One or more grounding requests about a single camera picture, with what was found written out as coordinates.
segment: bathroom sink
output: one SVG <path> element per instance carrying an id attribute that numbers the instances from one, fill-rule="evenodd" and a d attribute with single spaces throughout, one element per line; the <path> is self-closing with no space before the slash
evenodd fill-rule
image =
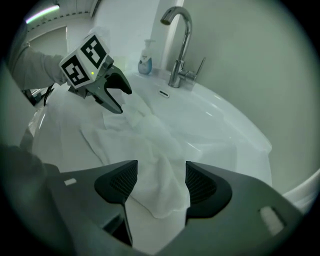
<path id="1" fill-rule="evenodd" d="M 131 88 L 148 105 L 179 142 L 185 159 L 249 175 L 272 185 L 269 152 L 272 147 L 262 132 L 239 110 L 213 91 L 195 84 L 172 88 L 170 74 L 125 74 Z M 65 84 L 53 91 L 41 113 L 32 151 L 44 163 L 56 165 L 60 172 L 99 167 L 80 132 L 80 124 L 90 122 L 104 128 L 106 109 L 92 97 L 82 99 L 68 92 Z M 129 197 L 126 211 L 133 247 L 154 254 L 185 226 L 185 211 L 164 219 L 154 218 Z"/>

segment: faucet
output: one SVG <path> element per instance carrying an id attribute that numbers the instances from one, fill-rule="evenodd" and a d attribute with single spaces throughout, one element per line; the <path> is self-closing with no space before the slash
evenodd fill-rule
<path id="1" fill-rule="evenodd" d="M 184 32 L 184 39 L 182 42 L 181 50 L 178 56 L 178 59 L 176 59 L 170 80 L 168 85 L 174 88 L 179 88 L 180 87 L 180 82 L 181 79 L 194 83 L 196 80 L 197 75 L 199 74 L 206 58 L 203 58 L 200 67 L 198 68 L 197 72 L 192 72 L 184 69 L 184 63 L 185 63 L 185 56 L 188 48 L 188 44 L 190 41 L 191 33 L 192 33 L 192 20 L 190 13 L 183 7 L 180 6 L 174 6 L 169 8 L 164 15 L 161 18 L 161 23 L 164 25 L 170 25 L 173 19 L 175 18 L 176 15 L 182 15 L 183 20 L 185 22 L 185 32 Z"/>

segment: white cloth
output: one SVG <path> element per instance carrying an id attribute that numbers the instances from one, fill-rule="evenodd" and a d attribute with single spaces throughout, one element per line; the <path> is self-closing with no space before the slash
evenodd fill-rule
<path id="1" fill-rule="evenodd" d="M 131 196 L 155 218 L 187 209 L 190 195 L 180 145 L 136 93 L 123 97 L 123 114 L 104 112 L 105 129 L 83 123 L 82 135 L 104 165 L 138 160 Z"/>

